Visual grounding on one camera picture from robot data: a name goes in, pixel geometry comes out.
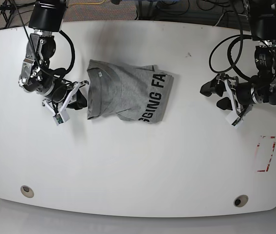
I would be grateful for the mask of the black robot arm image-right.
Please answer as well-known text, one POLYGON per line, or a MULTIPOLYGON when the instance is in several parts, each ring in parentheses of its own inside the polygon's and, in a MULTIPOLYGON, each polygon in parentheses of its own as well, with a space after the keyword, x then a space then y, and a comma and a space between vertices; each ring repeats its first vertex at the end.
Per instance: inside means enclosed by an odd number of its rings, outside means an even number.
POLYGON ((217 94, 221 99, 217 107, 222 110, 242 111, 252 108, 254 104, 269 103, 276 105, 276 0, 245 0, 243 2, 250 26, 250 34, 242 31, 231 36, 232 42, 227 48, 230 67, 217 71, 216 76, 201 87, 200 93, 206 97, 217 94), (245 75, 238 67, 237 60, 232 59, 232 49, 239 43, 239 58, 246 39, 258 41, 254 52, 257 75, 245 75))

